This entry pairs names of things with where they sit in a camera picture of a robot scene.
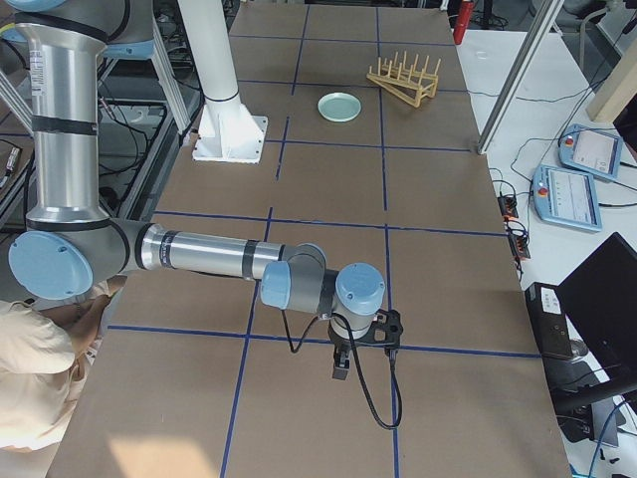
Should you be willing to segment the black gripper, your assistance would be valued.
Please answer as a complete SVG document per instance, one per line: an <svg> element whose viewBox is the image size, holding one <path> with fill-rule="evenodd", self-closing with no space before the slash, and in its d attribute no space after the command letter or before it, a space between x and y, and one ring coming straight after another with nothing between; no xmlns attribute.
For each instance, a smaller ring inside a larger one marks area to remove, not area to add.
<svg viewBox="0 0 637 478"><path fill-rule="evenodd" d="M347 328L328 327L328 336L334 346L332 378L346 380L349 372L349 354L356 349L353 333Z"/></svg>

